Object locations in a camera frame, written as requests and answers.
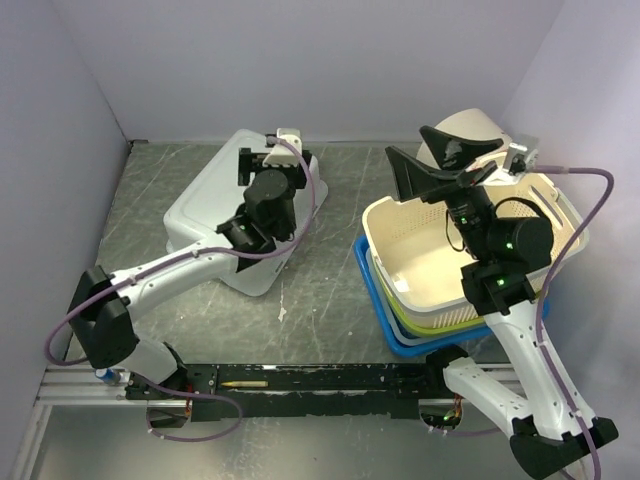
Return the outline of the cream perforated basket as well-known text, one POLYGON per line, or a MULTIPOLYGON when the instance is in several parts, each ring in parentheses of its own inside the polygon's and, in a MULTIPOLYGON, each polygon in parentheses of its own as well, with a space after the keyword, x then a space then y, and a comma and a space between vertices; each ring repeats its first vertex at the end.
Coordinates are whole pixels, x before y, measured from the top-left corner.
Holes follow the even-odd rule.
POLYGON ((374 268, 391 279, 459 275, 479 316, 531 301, 550 267, 588 243, 581 218, 548 176, 529 173, 513 186, 476 187, 457 203, 384 197, 362 218, 374 268))

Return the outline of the white translucent plastic bin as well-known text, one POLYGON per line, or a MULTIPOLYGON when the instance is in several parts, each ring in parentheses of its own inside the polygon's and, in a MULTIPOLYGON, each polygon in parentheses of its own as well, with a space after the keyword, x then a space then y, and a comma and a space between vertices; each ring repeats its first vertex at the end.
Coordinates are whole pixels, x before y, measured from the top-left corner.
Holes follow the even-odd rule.
MULTIPOLYGON (((243 202, 244 188, 237 184, 241 147, 259 153, 268 151, 263 134, 243 129, 231 136, 165 213, 168 252, 194 250, 201 240, 207 246, 231 246, 224 236, 215 233, 215 228, 230 219, 243 202)), ((211 260, 200 257, 164 271, 161 283, 164 292, 180 294, 219 279, 245 295, 257 297, 270 289, 291 255, 288 251, 241 272, 236 271, 237 257, 225 254, 215 254, 211 260)))

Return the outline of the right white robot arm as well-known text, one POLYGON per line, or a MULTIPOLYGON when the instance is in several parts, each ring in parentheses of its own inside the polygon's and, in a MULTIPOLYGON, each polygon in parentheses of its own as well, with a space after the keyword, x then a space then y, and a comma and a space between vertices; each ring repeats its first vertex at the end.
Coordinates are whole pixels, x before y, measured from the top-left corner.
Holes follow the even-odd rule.
POLYGON ((502 217, 486 191, 546 173, 537 162, 537 142, 526 136, 506 144, 471 140, 429 126, 420 133, 433 165, 395 146, 386 149, 398 199, 445 205, 446 223, 458 230, 471 256, 461 270, 464 296, 499 340, 523 394, 504 387, 456 347, 438 354, 440 363, 424 374, 425 388, 439 398, 452 392, 480 410, 508 438, 529 477, 565 473, 582 458, 596 457, 618 430, 584 401, 543 325, 547 293, 535 290, 529 275, 544 270, 553 277, 563 260, 553 251, 550 218, 538 206, 528 217, 502 217), (502 146, 506 156, 497 163, 491 155, 502 146))

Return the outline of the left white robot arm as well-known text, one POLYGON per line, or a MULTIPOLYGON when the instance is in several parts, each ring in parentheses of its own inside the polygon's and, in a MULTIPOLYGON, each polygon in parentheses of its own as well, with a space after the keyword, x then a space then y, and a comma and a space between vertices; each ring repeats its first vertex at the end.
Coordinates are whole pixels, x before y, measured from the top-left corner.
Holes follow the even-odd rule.
POLYGON ((168 343, 137 330, 167 300, 211 280, 266 293, 306 234, 328 187, 315 155, 275 137, 223 145, 164 215, 163 256, 80 277, 63 323, 97 370, 142 375, 162 398, 181 395, 186 367, 168 343))

